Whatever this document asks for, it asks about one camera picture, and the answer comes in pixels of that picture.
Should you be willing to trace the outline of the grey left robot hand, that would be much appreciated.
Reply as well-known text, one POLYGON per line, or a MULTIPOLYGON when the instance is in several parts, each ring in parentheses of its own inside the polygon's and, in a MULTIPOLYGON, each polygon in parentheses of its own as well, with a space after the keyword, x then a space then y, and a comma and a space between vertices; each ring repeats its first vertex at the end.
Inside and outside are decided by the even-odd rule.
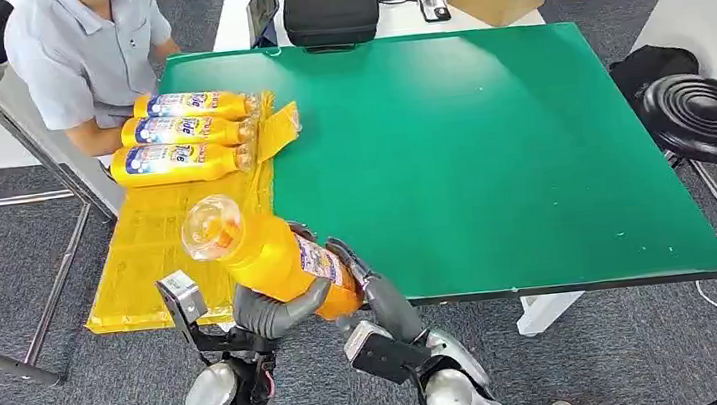
POLYGON ((280 302, 240 284, 233 293, 234 322, 266 339, 280 339, 292 326, 315 313, 324 303, 331 282, 316 278, 296 299, 280 302))

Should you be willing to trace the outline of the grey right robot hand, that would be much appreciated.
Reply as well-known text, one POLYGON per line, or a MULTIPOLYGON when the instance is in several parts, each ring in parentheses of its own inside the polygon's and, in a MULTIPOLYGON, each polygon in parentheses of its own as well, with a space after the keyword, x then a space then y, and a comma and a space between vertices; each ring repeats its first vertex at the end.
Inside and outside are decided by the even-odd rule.
POLYGON ((414 343, 425 334, 426 326, 416 309, 392 282, 373 270, 341 239, 328 237, 325 247, 350 271, 379 326, 403 343, 414 343))

